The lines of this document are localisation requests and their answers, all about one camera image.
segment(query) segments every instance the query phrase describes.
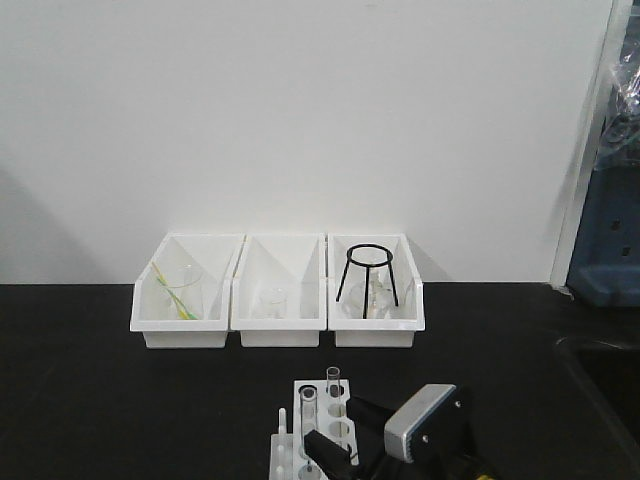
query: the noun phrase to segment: test tube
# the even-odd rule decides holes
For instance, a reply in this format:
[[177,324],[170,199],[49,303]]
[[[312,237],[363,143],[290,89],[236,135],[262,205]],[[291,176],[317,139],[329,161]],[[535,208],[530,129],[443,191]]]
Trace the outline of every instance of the test tube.
[[318,429],[318,392],[306,386],[300,390],[300,442],[304,452],[304,436]]
[[340,402],[342,389],[340,388],[340,369],[338,367],[327,368],[327,393],[338,403]]

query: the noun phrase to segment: test tube rack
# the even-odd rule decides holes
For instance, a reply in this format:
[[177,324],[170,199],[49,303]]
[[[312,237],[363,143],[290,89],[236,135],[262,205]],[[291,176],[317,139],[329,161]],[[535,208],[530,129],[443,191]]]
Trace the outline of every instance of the test tube rack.
[[300,391],[307,386],[317,392],[317,431],[351,452],[351,463],[358,465],[356,429],[346,416],[346,401],[351,398],[349,381],[340,379],[339,399],[329,395],[327,380],[296,380],[293,383],[293,430],[287,433],[286,410],[278,411],[278,433],[271,435],[269,480],[327,480],[322,470],[309,459],[302,445]]

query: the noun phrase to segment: sink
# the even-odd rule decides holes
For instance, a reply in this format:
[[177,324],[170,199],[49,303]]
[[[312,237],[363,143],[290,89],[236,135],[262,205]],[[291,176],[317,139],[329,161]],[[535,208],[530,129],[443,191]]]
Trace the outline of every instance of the sink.
[[558,353],[640,473],[640,345],[563,338]]

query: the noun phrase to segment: plastic bag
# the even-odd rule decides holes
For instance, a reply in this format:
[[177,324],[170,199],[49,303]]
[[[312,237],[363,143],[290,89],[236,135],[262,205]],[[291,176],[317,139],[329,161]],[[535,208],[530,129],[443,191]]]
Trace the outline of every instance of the plastic bag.
[[640,29],[633,35],[632,27],[630,24],[620,61],[611,67],[615,96],[600,137],[596,170],[640,167]]

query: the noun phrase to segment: white plastic bin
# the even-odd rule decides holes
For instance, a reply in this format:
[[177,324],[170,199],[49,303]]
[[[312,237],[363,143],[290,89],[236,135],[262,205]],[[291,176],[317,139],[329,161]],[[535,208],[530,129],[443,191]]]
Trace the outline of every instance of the white plastic bin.
[[327,328],[323,234],[247,236],[231,328],[245,347],[318,346]]
[[201,299],[202,313],[197,319],[180,318],[149,262],[134,286],[131,331],[143,332],[148,348],[224,347],[231,281],[243,240],[244,235],[168,234],[151,262],[167,276],[183,265],[197,268],[198,281],[190,288]]
[[[340,301],[336,301],[347,261],[347,250],[357,244],[381,245],[393,254],[392,267],[398,296],[378,311],[377,318],[362,318],[366,268],[350,265]],[[386,257],[373,258],[376,262]],[[407,238],[394,235],[337,235],[328,237],[329,330],[335,331],[338,347],[411,347],[414,334],[425,329],[422,280],[418,274]],[[391,292],[387,267],[374,270],[385,295]]]

